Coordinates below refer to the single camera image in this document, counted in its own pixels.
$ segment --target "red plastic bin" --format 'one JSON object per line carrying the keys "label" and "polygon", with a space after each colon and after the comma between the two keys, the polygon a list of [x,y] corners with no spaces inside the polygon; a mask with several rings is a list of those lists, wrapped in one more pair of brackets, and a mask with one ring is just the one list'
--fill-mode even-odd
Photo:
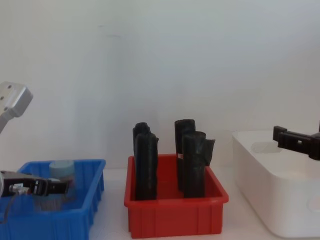
{"label": "red plastic bin", "polygon": [[128,159],[124,205],[133,239],[220,234],[223,204],[229,196],[210,167],[205,168],[205,197],[183,198],[178,190],[175,154],[161,154],[157,200],[135,201],[135,161]]}

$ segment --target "blue plastic bin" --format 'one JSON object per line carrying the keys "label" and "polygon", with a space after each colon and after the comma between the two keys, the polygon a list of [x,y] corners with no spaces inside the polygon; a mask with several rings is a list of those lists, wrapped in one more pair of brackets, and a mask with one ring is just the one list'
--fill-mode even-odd
{"label": "blue plastic bin", "polygon": [[[50,177],[51,161],[26,163],[18,172]],[[0,224],[0,240],[88,240],[101,194],[104,190],[105,160],[76,160],[76,200],[65,203],[62,211],[36,211],[32,196],[19,196],[12,205],[8,221]],[[0,200],[0,221],[9,197]]]}

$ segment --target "table surface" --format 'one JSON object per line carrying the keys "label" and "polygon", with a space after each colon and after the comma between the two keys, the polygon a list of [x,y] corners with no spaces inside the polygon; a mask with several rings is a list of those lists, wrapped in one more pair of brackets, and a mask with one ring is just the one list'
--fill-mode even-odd
{"label": "table surface", "polygon": [[[223,230],[219,235],[180,236],[161,239],[174,240],[280,240],[258,218],[240,193],[233,179],[231,167],[212,167],[229,194],[223,207]],[[90,230],[90,240],[130,240],[128,211],[124,206],[127,169],[104,170],[105,191]]]}

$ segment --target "wire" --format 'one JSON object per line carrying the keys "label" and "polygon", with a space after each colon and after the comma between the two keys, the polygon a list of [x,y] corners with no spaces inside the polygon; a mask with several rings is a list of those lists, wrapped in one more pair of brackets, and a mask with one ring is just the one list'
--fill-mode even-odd
{"label": "wire", "polygon": [[8,214],[9,214],[9,211],[10,211],[10,208],[12,206],[12,204],[14,203],[16,197],[19,196],[19,193],[16,193],[15,195],[13,195],[8,203],[8,205],[6,206],[5,208],[5,211],[4,211],[4,218],[3,218],[3,221],[0,221],[0,224],[5,224],[7,223],[8,221]]}

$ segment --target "rolled black bag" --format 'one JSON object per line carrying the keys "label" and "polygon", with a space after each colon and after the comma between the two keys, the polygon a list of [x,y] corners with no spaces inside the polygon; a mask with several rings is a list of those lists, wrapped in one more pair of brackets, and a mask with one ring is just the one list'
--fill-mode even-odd
{"label": "rolled black bag", "polygon": [[135,127],[132,129],[133,133],[133,153],[134,156],[136,156],[136,137],[138,134],[147,134],[150,133],[150,127],[148,127],[148,124],[146,122],[139,122],[135,125]]}
{"label": "rolled black bag", "polygon": [[139,133],[135,138],[135,200],[157,199],[158,138]]}
{"label": "rolled black bag", "polygon": [[206,139],[204,142],[204,157],[205,157],[205,165],[210,166],[211,159],[212,159],[212,154],[214,151],[214,146],[215,146],[216,140],[208,140]]}
{"label": "rolled black bag", "polygon": [[183,194],[185,198],[205,196],[206,134],[183,135]]}
{"label": "rolled black bag", "polygon": [[175,130],[175,151],[176,151],[176,176],[178,189],[183,191],[184,156],[183,156],[183,135],[196,131],[196,122],[193,119],[183,119],[174,122]]}

